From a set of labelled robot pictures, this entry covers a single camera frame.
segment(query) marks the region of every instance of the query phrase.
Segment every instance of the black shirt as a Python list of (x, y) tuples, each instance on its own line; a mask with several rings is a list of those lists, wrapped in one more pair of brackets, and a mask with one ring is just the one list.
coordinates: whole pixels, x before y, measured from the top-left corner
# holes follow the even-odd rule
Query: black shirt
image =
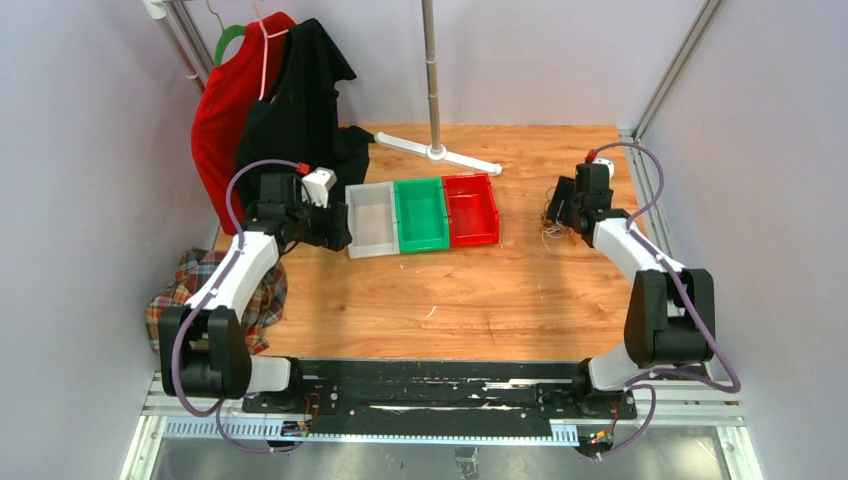
[[(280, 159), (324, 167), (336, 174), (331, 202), (344, 201), (344, 187), (362, 183), (368, 169), (368, 143), (373, 135), (359, 127), (339, 128), (335, 83), (356, 74), (318, 20), (291, 27), (280, 73), (254, 103), (236, 154), (236, 171), (257, 160)], [(263, 173), (291, 171), (281, 166), (257, 167), (239, 179), (245, 208), (259, 198)]]

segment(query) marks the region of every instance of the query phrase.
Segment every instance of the white bin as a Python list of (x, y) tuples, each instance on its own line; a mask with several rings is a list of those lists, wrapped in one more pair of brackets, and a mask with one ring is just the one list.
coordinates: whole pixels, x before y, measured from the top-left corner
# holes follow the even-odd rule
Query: white bin
[(392, 182), (345, 187), (347, 223), (353, 241), (350, 258), (379, 257), (400, 253)]

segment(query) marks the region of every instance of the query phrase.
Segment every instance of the wooden floor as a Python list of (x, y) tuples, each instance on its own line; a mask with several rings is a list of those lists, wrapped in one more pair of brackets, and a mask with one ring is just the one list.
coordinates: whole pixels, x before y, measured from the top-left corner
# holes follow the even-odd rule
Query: wooden floor
[[(372, 127), (377, 132), (381, 127)], [(426, 126), (383, 131), (429, 143)], [(614, 127), (446, 126), (451, 150), (501, 163), (492, 177), (501, 244), (350, 260), (299, 246), (283, 261), (284, 319), (267, 330), (268, 355), (298, 357), (582, 360), (622, 339), (630, 286), (582, 242), (539, 230), (548, 190)], [(637, 200), (623, 152), (615, 161), (613, 207)], [(450, 175), (458, 170), (371, 147), (366, 183)], [(230, 239), (221, 236), (218, 248)]]

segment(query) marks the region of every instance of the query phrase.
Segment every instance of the clothing rack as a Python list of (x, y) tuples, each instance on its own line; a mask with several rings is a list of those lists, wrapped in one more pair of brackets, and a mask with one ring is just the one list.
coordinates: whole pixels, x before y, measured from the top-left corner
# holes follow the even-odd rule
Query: clothing rack
[(141, 3), (150, 18), (159, 24), (171, 48), (180, 57), (188, 71), (186, 77), (194, 81), (203, 93), (212, 70), (212, 56), (184, 4), (187, 1), (191, 0), (141, 0)]
[[(212, 70), (212, 56), (203, 43), (200, 32), (185, 2), (191, 0), (142, 0), (151, 18), (159, 23), (171, 46), (188, 70), (188, 78), (194, 80), (203, 92)], [(433, 0), (421, 0), (424, 19), (424, 51), (427, 65), (427, 104), (430, 116), (430, 145), (378, 132), (374, 139), (380, 145), (424, 157), (434, 165), (447, 163), (462, 168), (477, 170), (489, 175), (499, 175), (502, 167), (449, 151), (441, 141), (439, 122), (439, 91), (436, 76), (436, 35), (433, 16)]]

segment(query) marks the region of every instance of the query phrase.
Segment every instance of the metal rod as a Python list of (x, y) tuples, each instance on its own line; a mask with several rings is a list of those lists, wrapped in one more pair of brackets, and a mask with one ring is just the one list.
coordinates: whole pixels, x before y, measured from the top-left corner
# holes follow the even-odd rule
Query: metal rod
[(209, 77), (209, 72), (212, 71), (213, 62), (212, 55), (209, 54), (209, 49), (203, 43), (200, 37), (200, 32), (197, 30), (197, 25), (191, 13), (186, 8), (183, 2), (168, 2), (165, 4), (168, 13), (174, 17), (177, 27), (185, 35), (188, 46), (194, 54), (197, 61), (200, 62), (200, 70), (203, 73), (204, 79)]
[(177, 52), (177, 55), (180, 56), (180, 60), (183, 61), (183, 65), (185, 65), (186, 70), (188, 70), (188, 78), (194, 80), (197, 88), (200, 89), (200, 93), (203, 93), (206, 90), (206, 85), (204, 84), (203, 79), (200, 78), (200, 75), (197, 74), (197, 69), (194, 68), (194, 63), (192, 63), (191, 57), (185, 48), (183, 48), (182, 43), (180, 43), (180, 39), (177, 37), (177, 33), (174, 31), (174, 28), (171, 27), (170, 23), (168, 23), (168, 18), (160, 18), (159, 20), (156, 20), (156, 23), (158, 23), (159, 27), (162, 28), (162, 32), (171, 43), (171, 47), (173, 47), (173, 49)]
[(436, 79), (436, 35), (433, 21), (433, 0), (421, 0), (424, 14), (424, 61), (427, 64), (427, 97), (430, 107), (430, 147), (434, 153), (442, 151), (439, 132), (439, 85)]
[(704, 37), (707, 29), (709, 29), (719, 7), (721, 7), (723, 3), (724, 0), (706, 0), (704, 2), (704, 6), (698, 13), (698, 17), (695, 19), (695, 22), (692, 23), (692, 28), (689, 29), (689, 32), (686, 34), (686, 38), (683, 40), (683, 43), (680, 44), (680, 48), (677, 50), (677, 54), (671, 61), (668, 70), (665, 72), (665, 76), (663, 76), (657, 90), (648, 102), (648, 106), (645, 107), (645, 111), (639, 118), (639, 122), (636, 123), (636, 127), (633, 129), (633, 138), (635, 138), (638, 143), (641, 143), (645, 134), (648, 132), (648, 129), (651, 127), (651, 124), (654, 123), (654, 120), (657, 118), (657, 114), (659, 114), (660, 108), (662, 108), (665, 100), (668, 98), (669, 92), (677, 83), (677, 80), (680, 78), (680, 74), (683, 72), (686, 64), (689, 63), (692, 53), (700, 44), (701, 39)]

